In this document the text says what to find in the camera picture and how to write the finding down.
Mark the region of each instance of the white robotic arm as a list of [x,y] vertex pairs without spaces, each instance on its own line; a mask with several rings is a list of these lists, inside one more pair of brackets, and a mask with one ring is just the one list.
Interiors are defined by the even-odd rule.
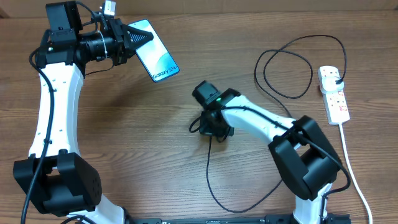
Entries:
[[276,115],[251,103],[236,90],[228,89],[220,93],[206,81],[199,84],[192,95],[205,109],[198,128],[202,134],[222,137],[225,133],[232,135],[231,128],[241,128],[269,146],[282,180],[296,194],[293,212],[296,223],[320,224],[326,218],[326,199],[322,196],[331,189],[335,180],[338,171],[336,164],[314,149],[299,157],[295,150],[301,142],[291,134],[300,133],[307,138],[315,138],[312,140],[321,143],[329,154],[338,158],[312,119],[304,116],[296,121]]
[[[76,64],[65,65],[54,63],[47,65],[42,71],[51,81],[54,89],[54,116],[51,131],[51,144],[46,156],[56,156],[60,149],[68,153],[75,152],[80,155],[77,144],[77,109],[79,95],[83,86],[83,75]],[[37,130],[29,156],[35,154],[40,158],[43,151],[43,140],[47,130],[50,111],[50,92],[43,77],[40,76],[41,99]]]
[[[283,116],[276,115],[270,111],[261,108],[254,103],[250,102],[245,96],[240,95],[234,97],[231,101],[225,104],[226,108],[232,107],[247,107],[266,115],[268,118],[277,121],[281,125],[291,128],[293,126],[293,118],[285,118]],[[279,128],[260,117],[258,114],[253,113],[249,110],[242,109],[230,109],[221,111],[225,121],[232,128],[243,129],[259,139],[263,140],[267,145],[270,144],[275,136],[283,135],[286,130]],[[322,207],[322,195],[330,190],[332,184],[327,184],[318,192],[318,197],[315,200],[303,200],[296,196],[296,208],[293,212],[294,218],[299,224],[319,224],[320,223],[320,210]],[[326,206],[323,208],[322,217],[326,218],[327,211]]]

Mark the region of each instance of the phone screen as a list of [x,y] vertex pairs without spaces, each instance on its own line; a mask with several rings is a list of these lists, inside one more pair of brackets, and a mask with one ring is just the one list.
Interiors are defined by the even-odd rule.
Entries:
[[136,50],[139,60],[154,82],[159,82],[165,78],[171,77],[180,71],[148,20],[144,19],[133,22],[129,24],[129,26],[151,32],[154,35],[153,40]]

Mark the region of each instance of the power strip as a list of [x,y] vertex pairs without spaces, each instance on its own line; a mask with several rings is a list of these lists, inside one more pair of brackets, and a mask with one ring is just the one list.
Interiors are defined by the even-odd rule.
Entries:
[[326,83],[327,80],[334,82],[340,79],[338,69],[333,66],[322,66],[318,69],[318,76],[329,124],[337,125],[348,121],[349,113],[347,101],[342,87],[336,85],[333,91],[330,90],[330,87],[327,88],[325,85],[322,85],[322,83]]

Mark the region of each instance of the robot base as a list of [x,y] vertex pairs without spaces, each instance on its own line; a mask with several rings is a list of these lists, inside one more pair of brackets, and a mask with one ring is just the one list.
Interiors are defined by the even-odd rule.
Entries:
[[[293,215],[267,215],[264,218],[197,218],[181,220],[161,220],[159,218],[134,219],[134,224],[299,224]],[[349,215],[329,213],[322,224],[351,224]]]

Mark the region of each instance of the robotic arm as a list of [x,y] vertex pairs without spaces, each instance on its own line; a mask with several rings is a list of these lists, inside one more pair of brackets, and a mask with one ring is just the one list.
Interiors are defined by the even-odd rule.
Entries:
[[[307,116],[297,121],[278,116],[251,103],[236,90],[228,89],[220,93],[206,81],[199,84],[192,95],[204,109],[198,128],[201,134],[220,138],[226,134],[232,136],[234,128],[241,128],[269,146],[282,180],[296,195],[293,218],[284,216],[285,220],[290,220],[286,223],[319,224],[333,219],[334,223],[349,221],[347,216],[337,218],[333,214],[328,215],[326,202],[322,203],[323,195],[336,180],[339,166],[313,147],[301,157],[295,152],[301,145],[307,144],[297,137],[302,135],[341,163],[314,120]],[[280,216],[267,217],[278,220]]]
[[[14,163],[14,178],[26,194],[30,192],[29,199],[40,213],[84,215],[95,223],[132,223],[125,209],[102,195],[98,172],[80,157],[76,135],[78,100],[87,62],[111,58],[115,66],[126,63],[153,35],[115,19],[115,2],[111,1],[105,1],[100,12],[90,11],[91,23],[99,21],[101,29],[90,35],[79,34],[83,25],[77,3],[82,4],[70,1],[46,5],[50,29],[34,52],[34,66],[44,74],[40,76],[39,120],[29,158]],[[48,141],[49,118],[53,123]],[[44,141],[48,141],[48,148],[42,166],[38,166]],[[53,169],[58,169],[59,175],[49,175]]]

